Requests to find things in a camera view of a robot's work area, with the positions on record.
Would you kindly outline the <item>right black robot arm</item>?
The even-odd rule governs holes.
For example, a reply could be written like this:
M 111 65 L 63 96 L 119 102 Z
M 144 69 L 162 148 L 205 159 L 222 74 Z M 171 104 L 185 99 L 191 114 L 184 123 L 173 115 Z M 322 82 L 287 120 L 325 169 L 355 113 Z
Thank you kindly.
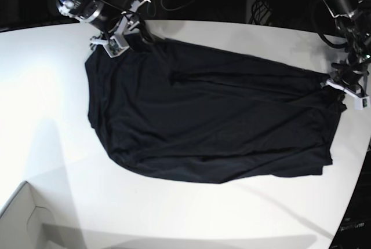
M 90 49 L 101 46 L 110 58 L 129 49 L 148 51 L 155 43 L 139 9 L 151 0 L 135 0 L 129 9 L 121 9 L 105 0 L 56 0 L 61 15 L 92 25 L 100 35 L 90 38 Z

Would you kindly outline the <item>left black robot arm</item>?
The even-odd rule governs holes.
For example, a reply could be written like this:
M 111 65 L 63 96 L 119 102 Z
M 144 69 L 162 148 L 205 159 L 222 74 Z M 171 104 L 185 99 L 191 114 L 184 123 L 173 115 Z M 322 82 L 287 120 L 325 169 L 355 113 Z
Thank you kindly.
M 347 57 L 332 63 L 331 78 L 326 85 L 341 90 L 354 100 L 354 108 L 370 107 L 367 94 L 368 67 L 370 66 L 370 16 L 360 8 L 363 0 L 320 0 L 334 18 L 335 26 L 345 43 L 332 43 L 323 33 L 320 38 L 334 49 L 343 49 Z

